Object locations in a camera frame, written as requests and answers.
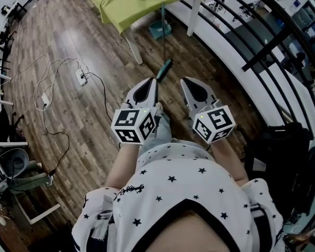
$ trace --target black stair railing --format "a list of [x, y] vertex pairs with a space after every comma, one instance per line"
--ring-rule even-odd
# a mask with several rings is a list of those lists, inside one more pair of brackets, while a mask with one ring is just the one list
[[[227, 40], [227, 42], [235, 48], [235, 50], [239, 53], [239, 55], [243, 58], [243, 60], [245, 61], [245, 65], [243, 66], [243, 70], [246, 71], [248, 69], [252, 69], [252, 71], [255, 73], [256, 77], [259, 79], [259, 81], [261, 82], [261, 84], [263, 85], [264, 89], [266, 90], [266, 92], [268, 93], [268, 95], [270, 96], [271, 100], [273, 101], [276, 109], [278, 110], [284, 124], [287, 124], [288, 120], [291, 121], [297, 121], [296, 115], [287, 99], [287, 96], [285, 95], [285, 92], [282, 90], [280, 84], [278, 83], [278, 81], [276, 80], [276, 78], [273, 76], [273, 74], [271, 73], [271, 71], [269, 70], [268, 66], [266, 65], [266, 63], [263, 61], [263, 59], [266, 56], [269, 56], [274, 63], [277, 64], [277, 66], [279, 67], [280, 71], [282, 72], [282, 74], [284, 75], [289, 87], [291, 88], [293, 94], [295, 95], [299, 107], [301, 108], [303, 117], [306, 121], [306, 125], [309, 129], [310, 132], [310, 139], [314, 138], [314, 132], [313, 132], [313, 128], [310, 124], [310, 120], [309, 117], [307, 115], [306, 109], [302, 103], [302, 100], [294, 86], [294, 84], [292, 83], [291, 78], [289, 77], [289, 73], [286, 72], [286, 70], [284, 69], [283, 65], [281, 64], [281, 62], [279, 62], [279, 60], [277, 59], [277, 57], [272, 53], [272, 50], [276, 47], [276, 46], [280, 46], [284, 52], [287, 54], [287, 58], [289, 60], [292, 61], [296, 71], [298, 72], [298, 74], [300, 75], [301, 79], [302, 79], [302, 83], [303, 85], [307, 88], [308, 93], [310, 95], [311, 101], [313, 103], [313, 106], [315, 108], [315, 96], [312, 92], [312, 88], [310, 86], [310, 83], [308, 82], [306, 76], [304, 75], [302, 68], [299, 66], [299, 61], [296, 60], [296, 58], [294, 57], [294, 55], [291, 53], [290, 49], [284, 44], [284, 40], [288, 37], [288, 36], [293, 36], [297, 42], [300, 44], [300, 46], [302, 47], [303, 51], [305, 52], [306, 56], [308, 56], [309, 58], [309, 62], [310, 64], [314, 67], [315, 69], [315, 53], [311, 48], [311, 45], [309, 44], [309, 42], [307, 41], [307, 39], [305, 38], [303, 32], [300, 30], [300, 28], [295, 24], [295, 22], [293, 21], [293, 19], [286, 13], [286, 11], [275, 1], [275, 0], [260, 0], [262, 2], [264, 2], [271, 10], [273, 13], [275, 13], [275, 15], [280, 18], [283, 23], [285, 24], [284, 29], [279, 32], [278, 34], [276, 34], [274, 32], [274, 30], [271, 28], [271, 26], [267, 23], [267, 21], [265, 19], [263, 19], [251, 6], [249, 6], [246, 2], [244, 2], [243, 0], [236, 0], [237, 2], [239, 2], [244, 9], [248, 10], [250, 14], [252, 14], [252, 17], [259, 20], [260, 23], [270, 32], [270, 34], [273, 36], [273, 39], [269, 42], [269, 43], [265, 43], [261, 37], [258, 35], [257, 31], [255, 31], [255, 29], [253, 27], [251, 27], [246, 21], [243, 20], [242, 17], [239, 16], [238, 13], [236, 13], [235, 11], [233, 11], [229, 6], [227, 6], [224, 2], [222, 2], [221, 0], [213, 0], [216, 2], [217, 5], [220, 5], [222, 8], [224, 8], [226, 11], [228, 11], [230, 14], [233, 15], [233, 17], [238, 20], [247, 30], [248, 32], [250, 32], [250, 34], [252, 36], [254, 36], [256, 38], [256, 40], [260, 43], [262, 49], [260, 51], [257, 51], [255, 49], [252, 48], [252, 46], [250, 46], [250, 44], [248, 43], [247, 38], [244, 38], [243, 36], [241, 36], [233, 27], [232, 25], [227, 22], [220, 14], [218, 14], [215, 10], [211, 9], [209, 6], [207, 6], [206, 4], [204, 4], [203, 2], [201, 3], [201, 5], [208, 11], [210, 12], [213, 16], [215, 16], [217, 19], [219, 19], [239, 40], [240, 42], [242, 42], [245, 47], [249, 50], [249, 52], [252, 54], [251, 58], [248, 58], [245, 53], [237, 46], [237, 44], [231, 40], [218, 26], [216, 26], [211, 20], [209, 20], [203, 13], [199, 12], [199, 16], [205, 20], [208, 24], [210, 24], [222, 37], [225, 38], [225, 40]], [[192, 8], [192, 6], [187, 3], [186, 1], [181, 1], [184, 5], [186, 5], [188, 8]], [[268, 74], [268, 76], [271, 78], [271, 80], [273, 81], [274, 85], [276, 86], [276, 88], [278, 89], [280, 95], [282, 96], [288, 110], [289, 113], [287, 113], [277, 102], [277, 100], [275, 99], [274, 95], [272, 94], [272, 92], [270, 91], [270, 89], [268, 88], [267, 84], [264, 82], [264, 80], [262, 79], [262, 77], [259, 75], [259, 73], [256, 72], [255, 70], [255, 65], [256, 64], [260, 64], [264, 70], [266, 71], [266, 73]]]

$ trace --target black bag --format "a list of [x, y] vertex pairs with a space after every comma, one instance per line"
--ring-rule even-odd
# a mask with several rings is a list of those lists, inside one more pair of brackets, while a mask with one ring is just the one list
[[[309, 141], [309, 131], [300, 123], [293, 122], [286, 126], [268, 127], [246, 151], [245, 169], [250, 180], [266, 180], [269, 193], [284, 220], [290, 217], [294, 208], [309, 212], [306, 208], [309, 203], [303, 205], [302, 202], [307, 201], [310, 195], [307, 197], [306, 193], [301, 193], [304, 189], [300, 186], [303, 173], [308, 172]], [[266, 164], [264, 172], [254, 171], [255, 158]]]

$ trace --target shirt sleeve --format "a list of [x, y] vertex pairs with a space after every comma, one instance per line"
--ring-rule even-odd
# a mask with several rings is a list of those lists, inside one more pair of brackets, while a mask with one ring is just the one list
[[269, 194], [266, 181], [257, 178], [243, 185], [241, 189], [249, 198], [251, 211], [253, 206], [258, 206], [266, 213], [271, 228], [273, 248], [277, 240], [280, 238], [284, 220], [275, 207], [275, 204]]
[[72, 229], [77, 251], [107, 251], [108, 226], [113, 220], [113, 200], [118, 193], [118, 189], [102, 187], [85, 196], [82, 213]]

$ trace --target white star-print shirt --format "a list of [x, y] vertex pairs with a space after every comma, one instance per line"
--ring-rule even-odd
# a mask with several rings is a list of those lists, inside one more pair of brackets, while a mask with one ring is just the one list
[[80, 252], [145, 251], [185, 211], [197, 213], [230, 251], [270, 251], [282, 229], [262, 179], [239, 187], [203, 149], [169, 143], [139, 157], [121, 190], [103, 187], [86, 195], [72, 230]]

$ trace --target wooden floor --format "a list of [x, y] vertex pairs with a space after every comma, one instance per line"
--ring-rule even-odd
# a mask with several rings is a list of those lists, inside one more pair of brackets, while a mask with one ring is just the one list
[[[36, 58], [48, 53], [51, 60], [65, 57], [79, 58], [98, 75], [106, 86], [107, 108], [111, 116], [127, 92], [139, 81], [156, 76], [162, 65], [162, 41], [154, 40], [148, 26], [160, 16], [152, 13], [132, 25], [139, 44], [143, 64], [138, 66], [131, 56], [126, 41], [111, 24], [102, 24], [98, 10], [90, 0], [40, 0], [16, 26], [9, 60], [13, 76], [26, 68]], [[179, 139], [203, 144], [185, 121], [186, 107], [181, 96], [180, 79], [191, 76], [209, 84], [224, 104], [227, 104], [236, 120], [252, 138], [260, 130], [258, 117], [240, 91], [236, 80], [194, 37], [186, 35], [186, 29], [171, 16], [172, 34], [167, 37], [167, 56], [173, 66], [159, 84], [159, 100], [172, 120], [173, 135]], [[52, 170], [67, 147], [65, 136], [46, 134], [43, 115], [35, 109], [34, 90], [46, 65], [41, 58], [29, 69], [4, 86], [5, 100], [14, 103], [14, 111], [24, 114], [21, 126], [29, 142], [30, 153], [42, 162], [46, 171]], [[56, 62], [49, 77], [42, 82], [40, 96], [51, 84]], [[70, 150], [61, 162], [53, 186], [38, 190], [42, 208], [57, 202], [61, 208], [48, 216], [55, 227], [66, 221], [75, 222], [79, 216], [85, 194], [101, 187], [117, 156], [118, 147], [112, 143], [104, 107], [103, 87], [99, 79], [89, 77], [80, 87], [74, 77], [77, 63], [62, 65], [56, 76], [54, 101], [45, 113], [50, 131], [64, 130], [70, 137]], [[238, 132], [229, 138], [239, 157], [244, 156], [245, 142]]]

